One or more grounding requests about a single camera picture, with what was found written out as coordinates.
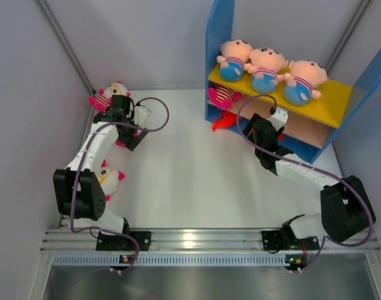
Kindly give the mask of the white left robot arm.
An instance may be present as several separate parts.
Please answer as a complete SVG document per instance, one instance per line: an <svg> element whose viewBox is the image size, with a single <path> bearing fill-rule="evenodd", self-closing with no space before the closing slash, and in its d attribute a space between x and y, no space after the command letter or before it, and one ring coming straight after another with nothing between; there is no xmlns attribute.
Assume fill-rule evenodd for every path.
<svg viewBox="0 0 381 300"><path fill-rule="evenodd" d="M132 151L147 134L141 125L151 111L140 103L131 106L131 102L128 96L113 96L112 104L94 116L75 158L52 177L59 213L71 220L84 219L94 229L108 230L110 242L121 250L130 246L132 235L124 229L124 218L106 208L107 188L102 187L100 170L117 140Z"/></svg>

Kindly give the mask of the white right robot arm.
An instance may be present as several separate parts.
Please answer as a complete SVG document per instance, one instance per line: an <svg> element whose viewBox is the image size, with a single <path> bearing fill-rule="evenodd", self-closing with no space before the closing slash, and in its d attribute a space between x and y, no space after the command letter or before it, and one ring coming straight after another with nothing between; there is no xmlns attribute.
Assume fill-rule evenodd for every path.
<svg viewBox="0 0 381 300"><path fill-rule="evenodd" d="M364 229L371 233L376 215L362 181L356 176L340 178L307 164L278 143L283 129L284 122L279 118L264 119L255 113L243 130L264 169L298 184L320 204L319 212L284 223L283 243L297 248L305 238L313 236L327 236L342 243Z"/></svg>

